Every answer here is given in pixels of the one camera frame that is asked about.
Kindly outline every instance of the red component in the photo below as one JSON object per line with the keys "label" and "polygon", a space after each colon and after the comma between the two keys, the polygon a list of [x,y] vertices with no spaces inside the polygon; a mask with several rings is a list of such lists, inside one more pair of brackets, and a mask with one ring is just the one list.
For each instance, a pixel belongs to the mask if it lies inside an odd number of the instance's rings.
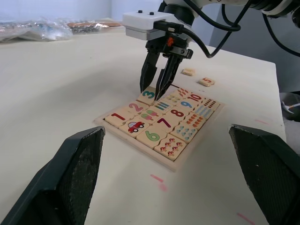
{"label": "red component", "polygon": [[139,128],[143,128],[144,127],[144,123],[143,122],[131,122],[128,124],[129,126],[129,129],[128,129],[128,132],[129,133],[133,133],[133,132],[138,132],[139,131]]}

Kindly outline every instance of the red number 8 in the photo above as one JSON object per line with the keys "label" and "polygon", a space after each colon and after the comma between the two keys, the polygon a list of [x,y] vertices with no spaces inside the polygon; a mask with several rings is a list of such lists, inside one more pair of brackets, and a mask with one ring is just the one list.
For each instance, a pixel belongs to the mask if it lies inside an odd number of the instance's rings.
{"label": "red number 8", "polygon": [[183,113],[183,112],[179,112],[179,111],[177,111],[176,109],[171,110],[171,113],[172,113],[172,114],[175,114],[175,115],[178,116],[178,117],[183,117],[183,116],[184,116],[184,113]]}

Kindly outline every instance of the wooden puzzle tile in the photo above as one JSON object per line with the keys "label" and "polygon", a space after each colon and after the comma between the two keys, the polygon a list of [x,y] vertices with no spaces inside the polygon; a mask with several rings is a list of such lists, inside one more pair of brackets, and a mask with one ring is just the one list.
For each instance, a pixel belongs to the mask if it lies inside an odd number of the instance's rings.
{"label": "wooden puzzle tile", "polygon": [[219,107],[220,103],[213,99],[207,98],[201,103],[201,105],[207,106],[209,109],[212,109],[212,111],[215,111]]}
{"label": "wooden puzzle tile", "polygon": [[182,122],[199,130],[206,122],[206,119],[191,112]]}
{"label": "wooden puzzle tile", "polygon": [[106,116],[105,121],[119,128],[120,126],[124,125],[128,120],[133,119],[134,116],[135,115],[133,113],[127,112],[123,109],[118,109],[109,116]]}
{"label": "wooden puzzle tile", "polygon": [[189,114],[188,111],[185,111],[184,109],[181,109],[177,106],[174,106],[169,112],[167,112],[165,115],[172,117],[172,120],[182,121],[184,118]]}
{"label": "wooden puzzle tile", "polygon": [[149,126],[149,123],[143,122],[139,120],[139,118],[134,117],[133,120],[127,121],[126,124],[121,126],[119,129],[132,137],[136,137]]}
{"label": "wooden puzzle tile", "polygon": [[198,116],[204,117],[206,120],[208,120],[208,118],[213,114],[213,112],[214,111],[212,109],[204,105],[196,107],[193,111],[193,113],[197,114]]}
{"label": "wooden puzzle tile", "polygon": [[178,126],[175,127],[174,131],[171,134],[175,137],[180,138],[185,143],[189,143],[193,137],[197,134],[197,129],[181,122]]}
{"label": "wooden puzzle tile", "polygon": [[205,100],[205,97],[199,94],[192,93],[186,98],[186,100],[188,99],[200,105],[203,102],[203,100]]}
{"label": "wooden puzzle tile", "polygon": [[150,126],[142,131],[136,139],[149,148],[154,148],[159,145],[159,142],[167,137],[167,133],[161,129],[157,129],[154,126]]}
{"label": "wooden puzzle tile", "polygon": [[185,98],[184,100],[180,101],[179,103],[177,103],[177,107],[186,110],[188,112],[193,111],[197,106],[199,105],[198,102],[191,100],[191,99],[187,99]]}
{"label": "wooden puzzle tile", "polygon": [[167,138],[161,140],[160,144],[156,146],[154,150],[174,161],[184,150],[186,145],[187,144],[181,139],[168,134]]}
{"label": "wooden puzzle tile", "polygon": [[195,69],[184,68],[181,73],[184,74],[184,75],[188,75],[188,76],[194,76],[195,75]]}
{"label": "wooden puzzle tile", "polygon": [[205,78],[199,80],[198,83],[202,84],[202,85],[204,85],[206,87],[210,87],[210,86],[212,86],[212,85],[215,84],[215,81],[212,80],[212,79],[210,79],[210,78],[208,78],[208,77],[205,77]]}
{"label": "wooden puzzle tile", "polygon": [[153,87],[147,87],[137,98],[137,100],[147,104],[147,105],[153,105],[155,99],[155,88]]}
{"label": "wooden puzzle tile", "polygon": [[129,103],[127,106],[125,106],[124,110],[130,112],[130,113],[133,113],[134,115],[139,115],[141,114],[145,109],[148,109],[149,106],[144,104],[144,103],[141,103],[141,102],[138,102],[138,101],[134,101],[134,102],[131,102]]}
{"label": "wooden puzzle tile", "polygon": [[153,107],[158,109],[162,114],[166,114],[170,109],[174,107],[174,105],[166,101],[159,100],[154,104]]}
{"label": "wooden puzzle tile", "polygon": [[181,100],[183,100],[183,97],[178,96],[178,95],[173,95],[170,94],[167,97],[162,99],[163,101],[169,102],[172,105],[176,105],[177,103],[179,103]]}
{"label": "wooden puzzle tile", "polygon": [[173,95],[178,95],[182,98],[186,98],[187,96],[189,96],[190,94],[192,94],[191,91],[183,89],[183,88],[178,88],[176,91],[174,91],[172,93]]}
{"label": "wooden puzzle tile", "polygon": [[163,116],[163,114],[160,112],[159,109],[151,106],[145,111],[142,111],[140,115],[137,116],[137,118],[140,118],[141,120],[153,124],[155,121],[160,119]]}
{"label": "wooden puzzle tile", "polygon": [[178,125],[178,123],[179,121],[174,119],[174,117],[163,115],[159,120],[153,123],[153,126],[167,133],[170,133],[174,129],[174,127]]}

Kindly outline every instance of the black cable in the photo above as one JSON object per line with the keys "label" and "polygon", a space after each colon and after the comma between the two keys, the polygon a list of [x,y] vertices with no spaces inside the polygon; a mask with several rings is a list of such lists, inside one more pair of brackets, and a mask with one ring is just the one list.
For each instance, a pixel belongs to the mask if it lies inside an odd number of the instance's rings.
{"label": "black cable", "polygon": [[[251,0],[249,0],[247,2],[247,4],[244,6],[244,8],[242,9],[242,11],[240,12],[238,18],[234,21],[233,25],[236,26],[240,20],[243,18],[244,14],[247,12],[247,10],[249,9],[251,5]],[[220,44],[216,47],[216,49],[212,52],[212,54],[210,54],[210,52],[208,51],[207,47],[205,46],[205,44],[203,43],[203,41],[192,31],[190,31],[187,28],[183,28],[182,29],[182,33],[190,36],[198,45],[199,47],[202,49],[202,51],[204,52],[204,54],[206,55],[207,58],[212,58],[214,57],[218,51],[220,51],[220,49],[222,48],[222,46],[224,45],[224,43],[227,41],[227,39],[229,38],[229,36],[232,34],[232,31],[227,32],[227,34],[224,36],[224,38],[222,39],[222,41],[220,42]]]}
{"label": "black cable", "polygon": [[231,22],[226,16],[225,4],[222,4],[222,17],[225,23],[227,23],[229,26],[233,26],[233,22]]}
{"label": "black cable", "polygon": [[220,23],[217,23],[215,21],[213,21],[212,19],[210,19],[204,12],[202,12],[202,10],[195,4],[193,3],[191,0],[183,0],[185,3],[187,3],[200,17],[202,17],[202,19],[204,19],[206,22],[208,22],[210,25],[219,28],[221,30],[225,30],[225,31],[239,31],[240,30],[240,26],[239,25],[235,25],[235,26],[225,26],[222,25]]}
{"label": "black cable", "polygon": [[276,38],[276,36],[275,36],[275,34],[274,34],[274,32],[273,32],[271,26],[270,26],[270,23],[269,23],[269,20],[268,20],[266,14],[262,14],[262,16],[263,16],[263,20],[264,20],[264,22],[265,22],[265,24],[266,24],[266,26],[267,26],[267,28],[268,28],[268,31],[269,31],[269,33],[270,33],[272,39],[275,41],[275,43],[276,43],[280,48],[282,48],[283,50],[287,51],[288,53],[300,57],[300,53],[299,53],[299,52],[295,52],[295,51],[289,49],[288,47],[284,46],[280,41],[278,41],[278,39]]}

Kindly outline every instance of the robotic arm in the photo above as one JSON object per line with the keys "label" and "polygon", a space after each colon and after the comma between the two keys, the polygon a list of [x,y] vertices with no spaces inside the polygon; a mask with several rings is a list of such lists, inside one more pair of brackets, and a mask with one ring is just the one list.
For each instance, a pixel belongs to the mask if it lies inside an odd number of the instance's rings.
{"label": "robotic arm", "polygon": [[[223,4],[222,15],[224,21],[230,26],[216,23],[201,11],[203,6],[210,3]],[[226,4],[244,6],[235,22],[227,19],[225,15]],[[123,15],[123,25],[126,27],[126,35],[147,40],[148,54],[142,67],[141,92],[151,84],[157,70],[156,63],[161,53],[168,58],[168,61],[166,67],[159,74],[155,100],[160,99],[172,84],[182,60],[192,58],[193,51],[188,49],[188,43],[192,39],[201,47],[208,58],[214,57],[231,33],[240,30],[238,23],[248,8],[261,10],[274,41],[289,53],[300,56],[299,53],[286,48],[276,39],[267,19],[267,16],[278,18],[292,12],[292,20],[300,28],[300,0],[164,0],[158,12],[139,10],[138,12],[125,13]],[[209,53],[205,44],[191,29],[194,19],[198,16],[201,16],[211,25],[228,31],[213,53]]]}

